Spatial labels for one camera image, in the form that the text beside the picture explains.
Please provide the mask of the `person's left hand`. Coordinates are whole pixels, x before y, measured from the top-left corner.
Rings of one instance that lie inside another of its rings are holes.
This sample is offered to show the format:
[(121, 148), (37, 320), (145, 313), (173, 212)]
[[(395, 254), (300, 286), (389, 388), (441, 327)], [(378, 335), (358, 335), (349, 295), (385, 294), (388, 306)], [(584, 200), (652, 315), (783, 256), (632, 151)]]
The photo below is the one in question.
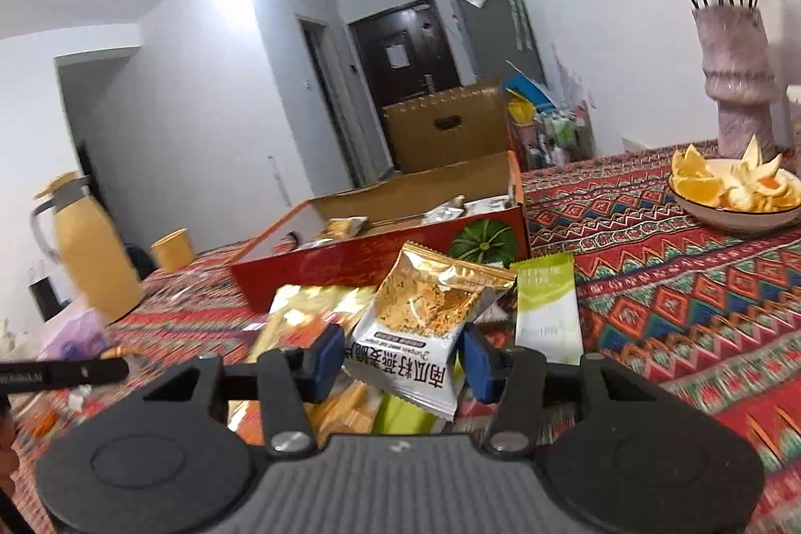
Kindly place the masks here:
[(11, 406), (3, 398), (0, 408), (0, 488), (8, 497), (15, 494), (14, 474), (19, 467), (19, 455), (14, 448), (16, 438), (17, 426)]

